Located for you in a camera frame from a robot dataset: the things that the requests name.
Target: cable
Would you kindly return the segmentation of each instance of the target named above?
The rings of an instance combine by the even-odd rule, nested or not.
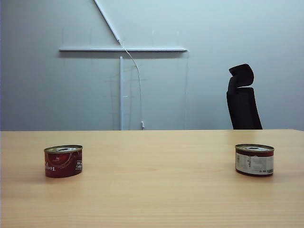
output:
[[[120,43],[120,45],[123,47],[123,49],[126,51],[126,53],[128,53],[128,55],[130,56],[130,58],[132,59],[132,61],[134,62],[135,64],[135,67],[137,69],[137,72],[138,72],[138,80],[139,80],[139,92],[141,94],[141,103],[140,103],[140,106],[141,106],[141,127],[142,127],[142,130],[144,130],[144,124],[143,124],[143,95],[142,95],[142,81],[141,81],[141,75],[139,73],[139,68],[135,62],[135,60],[132,58],[132,56],[130,55],[130,53],[124,48],[124,46]]]

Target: tin can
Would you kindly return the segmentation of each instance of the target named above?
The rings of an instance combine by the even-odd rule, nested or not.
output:
[[[268,177],[274,173],[274,148],[259,144],[238,144],[236,171],[255,177]]]
[[[82,171],[82,146],[63,145],[44,149],[46,176],[70,177]]]

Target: gray wall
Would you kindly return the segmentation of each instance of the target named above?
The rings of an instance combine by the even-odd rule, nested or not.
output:
[[[189,50],[133,55],[146,129],[231,128],[228,69],[249,63],[263,127],[304,130],[304,1],[99,2],[126,47]],[[139,129],[138,76],[127,55],[61,46],[119,48],[93,0],[1,0],[1,129],[119,129],[120,55],[124,127]]]

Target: black office chair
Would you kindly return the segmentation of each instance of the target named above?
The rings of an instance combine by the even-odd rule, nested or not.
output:
[[[227,91],[227,104],[233,129],[262,129],[257,113],[253,83],[253,71],[248,64],[229,69],[232,74]]]

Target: can lid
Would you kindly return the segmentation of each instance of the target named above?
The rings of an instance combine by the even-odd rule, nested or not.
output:
[[[272,146],[260,144],[238,144],[236,145],[236,149],[250,152],[271,152],[275,150]]]
[[[82,150],[80,145],[62,145],[45,148],[44,152],[48,153],[69,153]]]

